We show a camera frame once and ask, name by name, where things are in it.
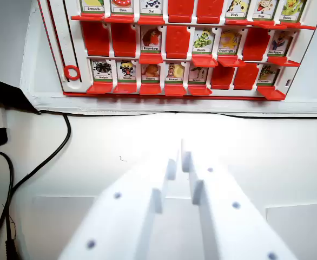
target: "red ring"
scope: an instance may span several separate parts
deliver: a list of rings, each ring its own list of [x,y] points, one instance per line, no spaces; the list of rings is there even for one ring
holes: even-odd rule
[[[74,69],[77,72],[77,76],[72,77],[70,75],[70,71],[68,71],[69,69]],[[74,65],[67,65],[64,69],[63,69],[66,78],[68,78],[69,80],[79,80],[79,78],[81,77],[81,72],[79,71],[78,67],[74,66]]]

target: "black cable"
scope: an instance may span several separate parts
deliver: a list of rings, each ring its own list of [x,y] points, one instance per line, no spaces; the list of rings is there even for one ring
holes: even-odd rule
[[[8,194],[7,194],[7,200],[6,200],[6,202],[8,202],[8,201],[10,201],[10,197],[12,194],[13,181],[14,181],[14,168],[13,168],[13,163],[7,154],[0,152],[0,155],[6,159],[7,164],[8,164],[8,168],[9,168],[9,188],[8,188]],[[9,217],[8,204],[7,204],[7,206],[3,207],[3,211],[6,213],[7,240],[9,240],[9,239],[12,239],[12,234],[11,234],[11,224],[10,224],[10,220],[9,220],[10,217]]]
[[[28,179],[30,179],[36,172],[38,172],[44,165],[46,165],[52,158],[54,158],[59,151],[66,145],[68,140],[70,139],[71,136],[71,124],[70,121],[68,120],[68,117],[66,114],[63,114],[63,118],[65,119],[66,125],[67,125],[67,135],[63,142],[60,144],[60,146],[52,153],[48,158],[46,158],[40,165],[38,165],[32,172],[30,172],[28,175],[26,175],[21,181],[19,181],[12,189],[11,195],[9,196],[9,200],[6,201],[5,207],[2,211],[1,217],[0,217],[0,230],[3,225],[4,218],[7,215],[7,208],[9,208],[9,205],[11,203],[11,199],[14,195],[14,193],[18,190],[18,188],[26,182]]]

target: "character card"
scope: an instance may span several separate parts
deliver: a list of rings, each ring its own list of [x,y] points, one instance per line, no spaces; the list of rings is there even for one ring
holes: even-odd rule
[[[80,0],[82,12],[89,14],[104,13],[103,0]]]
[[[228,0],[226,18],[246,19],[250,0]]]
[[[260,77],[257,80],[258,86],[273,86],[279,74],[279,66],[265,64],[261,70]]]
[[[111,66],[105,60],[90,60],[94,81],[112,82]]]
[[[215,35],[211,28],[196,27],[192,54],[211,54]]]
[[[156,26],[141,26],[141,52],[160,53],[161,52],[161,32]]]
[[[142,64],[142,83],[160,83],[160,66]]]
[[[184,78],[185,67],[180,62],[167,62],[166,63],[166,79],[165,83],[182,83]]]
[[[219,47],[217,49],[218,55],[236,55],[240,43],[241,35],[237,30],[222,31]]]
[[[280,15],[280,21],[299,22],[306,0],[286,0]]]
[[[136,66],[131,60],[116,61],[118,82],[135,83],[136,82]]]
[[[151,16],[162,16],[163,0],[141,0],[141,14]]]
[[[253,20],[272,20],[278,3],[278,0],[257,0]]]
[[[205,84],[207,82],[208,68],[195,67],[190,65],[189,84]]]
[[[268,56],[286,56],[293,39],[292,34],[292,31],[276,31],[268,50]]]
[[[130,15],[133,14],[134,0],[110,0],[112,14]]]

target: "white wall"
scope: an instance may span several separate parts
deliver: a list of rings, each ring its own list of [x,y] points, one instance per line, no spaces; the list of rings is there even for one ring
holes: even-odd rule
[[[16,87],[20,82],[31,1],[0,1],[0,81]]]

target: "cartoon bird picture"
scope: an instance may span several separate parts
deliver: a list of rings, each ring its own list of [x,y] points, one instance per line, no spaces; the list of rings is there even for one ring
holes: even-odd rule
[[[161,32],[157,29],[150,29],[143,35],[144,46],[158,46],[160,45]]]
[[[124,76],[131,77],[133,72],[133,64],[131,61],[122,60],[120,64],[120,69]]]
[[[276,50],[278,47],[281,47],[285,44],[285,37],[286,37],[286,32],[281,31],[277,37],[277,39],[274,39],[272,42],[272,49]]]
[[[202,48],[205,47],[207,45],[212,44],[212,40],[209,40],[209,36],[210,36],[210,31],[209,30],[204,30],[201,34],[201,36],[199,36],[197,34],[198,39],[194,42],[194,47],[195,48]]]
[[[268,65],[268,66],[264,66],[263,69],[261,70],[261,73],[260,73],[260,80],[266,80],[268,79],[268,76],[269,75],[273,75],[273,74],[276,74],[276,72],[270,70],[271,69],[271,66]]]
[[[104,5],[103,0],[84,0],[84,2],[92,7],[102,7]]]
[[[266,11],[270,11],[274,7],[274,3],[272,0],[261,0],[258,3],[257,12],[261,12],[262,14]]]
[[[239,9],[240,12],[246,12],[247,3],[241,0],[232,0],[227,12],[236,12]]]
[[[149,64],[142,72],[146,77],[159,77],[159,67],[156,64]]]
[[[237,32],[230,30],[224,31],[221,34],[220,43],[224,48],[235,49],[238,45],[238,36],[239,34]]]
[[[283,6],[281,15],[294,15],[301,11],[304,0],[287,0],[287,3]]]
[[[170,63],[168,66],[167,77],[182,78],[184,75],[184,67],[180,64]]]

